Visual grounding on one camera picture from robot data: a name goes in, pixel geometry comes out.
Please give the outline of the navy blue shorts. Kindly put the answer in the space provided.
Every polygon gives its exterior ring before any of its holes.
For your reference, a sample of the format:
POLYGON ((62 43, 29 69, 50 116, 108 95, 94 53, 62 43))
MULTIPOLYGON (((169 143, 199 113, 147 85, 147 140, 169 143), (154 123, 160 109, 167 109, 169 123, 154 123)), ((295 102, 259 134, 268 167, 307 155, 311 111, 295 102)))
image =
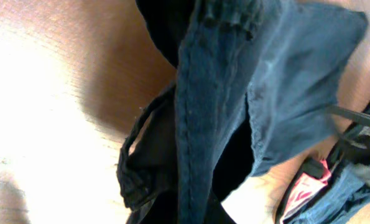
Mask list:
POLYGON ((117 177, 129 223, 231 223, 246 177, 333 134, 364 12, 297 1, 138 1, 177 79, 135 122, 117 177))

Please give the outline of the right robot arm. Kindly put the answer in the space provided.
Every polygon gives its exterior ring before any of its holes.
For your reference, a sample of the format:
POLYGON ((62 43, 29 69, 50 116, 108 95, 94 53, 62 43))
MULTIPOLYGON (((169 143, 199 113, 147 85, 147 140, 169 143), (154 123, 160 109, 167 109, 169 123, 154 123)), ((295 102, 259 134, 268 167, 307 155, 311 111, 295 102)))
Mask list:
POLYGON ((338 144, 350 164, 350 172, 370 187, 370 102, 363 112, 331 106, 327 113, 352 122, 347 131, 336 131, 338 144))

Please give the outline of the pile of folded clothes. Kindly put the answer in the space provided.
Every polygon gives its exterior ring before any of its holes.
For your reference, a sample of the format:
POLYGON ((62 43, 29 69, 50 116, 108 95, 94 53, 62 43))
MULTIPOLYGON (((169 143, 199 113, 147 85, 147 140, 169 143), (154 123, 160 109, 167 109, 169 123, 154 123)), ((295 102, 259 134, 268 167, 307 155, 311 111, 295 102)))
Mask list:
POLYGON ((370 203, 370 157, 326 162, 315 179, 305 162, 291 181, 275 214, 276 223, 346 223, 370 203))

